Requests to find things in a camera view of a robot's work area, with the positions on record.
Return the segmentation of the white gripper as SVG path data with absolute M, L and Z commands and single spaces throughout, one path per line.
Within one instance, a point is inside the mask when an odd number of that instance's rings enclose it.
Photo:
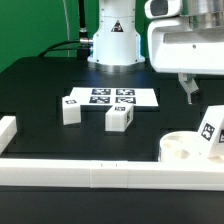
M 151 20 L 152 67 L 179 73 L 187 101 L 194 104 L 195 74 L 224 75 L 224 0 L 148 0 L 145 14 Z

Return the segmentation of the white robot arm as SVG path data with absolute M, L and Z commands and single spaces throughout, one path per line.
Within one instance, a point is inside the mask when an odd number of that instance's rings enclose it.
M 135 6 L 136 0 L 99 0 L 91 67 L 126 72 L 145 62 Z M 144 10 L 155 71 L 176 73 L 187 94 L 198 90 L 195 75 L 224 75 L 224 0 L 147 0 Z

